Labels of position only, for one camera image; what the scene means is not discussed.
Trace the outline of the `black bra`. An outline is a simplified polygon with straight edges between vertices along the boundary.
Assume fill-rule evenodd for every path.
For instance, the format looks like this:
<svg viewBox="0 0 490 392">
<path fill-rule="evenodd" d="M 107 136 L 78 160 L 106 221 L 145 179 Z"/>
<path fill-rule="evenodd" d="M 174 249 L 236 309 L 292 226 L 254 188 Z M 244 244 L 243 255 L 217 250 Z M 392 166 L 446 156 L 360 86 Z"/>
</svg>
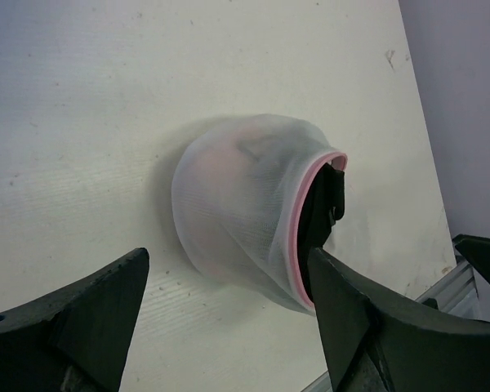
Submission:
<svg viewBox="0 0 490 392">
<path fill-rule="evenodd" d="M 312 180 L 297 227 L 297 258 L 307 296 L 313 300 L 308 258 L 314 247 L 323 247 L 332 227 L 345 214 L 345 173 L 326 163 Z"/>
</svg>

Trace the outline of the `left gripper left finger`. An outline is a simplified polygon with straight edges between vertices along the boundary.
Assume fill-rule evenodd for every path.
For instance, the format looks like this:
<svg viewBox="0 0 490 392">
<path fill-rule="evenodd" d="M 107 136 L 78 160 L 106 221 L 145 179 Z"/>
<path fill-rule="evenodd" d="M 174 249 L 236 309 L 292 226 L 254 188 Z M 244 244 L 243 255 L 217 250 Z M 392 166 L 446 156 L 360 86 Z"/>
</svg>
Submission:
<svg viewBox="0 0 490 392">
<path fill-rule="evenodd" d="M 0 391 L 117 391 L 149 274 L 136 248 L 0 312 Z"/>
</svg>

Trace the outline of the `white mesh laundry bag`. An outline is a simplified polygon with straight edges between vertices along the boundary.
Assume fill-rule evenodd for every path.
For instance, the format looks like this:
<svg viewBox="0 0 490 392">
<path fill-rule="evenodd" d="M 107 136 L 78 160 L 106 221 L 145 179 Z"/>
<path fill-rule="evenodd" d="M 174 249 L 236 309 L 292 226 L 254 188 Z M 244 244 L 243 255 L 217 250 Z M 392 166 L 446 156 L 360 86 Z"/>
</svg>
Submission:
<svg viewBox="0 0 490 392">
<path fill-rule="evenodd" d="M 302 119 L 258 114 L 219 122 L 193 141 L 171 183 L 176 232 L 193 266 L 223 283 L 314 314 L 297 258 L 310 184 L 348 158 Z"/>
</svg>

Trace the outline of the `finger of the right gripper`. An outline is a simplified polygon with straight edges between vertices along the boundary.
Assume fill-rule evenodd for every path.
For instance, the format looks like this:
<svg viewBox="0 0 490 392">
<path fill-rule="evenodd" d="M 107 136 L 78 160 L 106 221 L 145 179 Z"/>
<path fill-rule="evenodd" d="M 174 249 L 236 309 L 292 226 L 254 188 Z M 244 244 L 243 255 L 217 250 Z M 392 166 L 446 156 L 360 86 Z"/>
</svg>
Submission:
<svg viewBox="0 0 490 392">
<path fill-rule="evenodd" d="M 453 244 L 490 285 L 490 238 L 458 234 Z"/>
</svg>

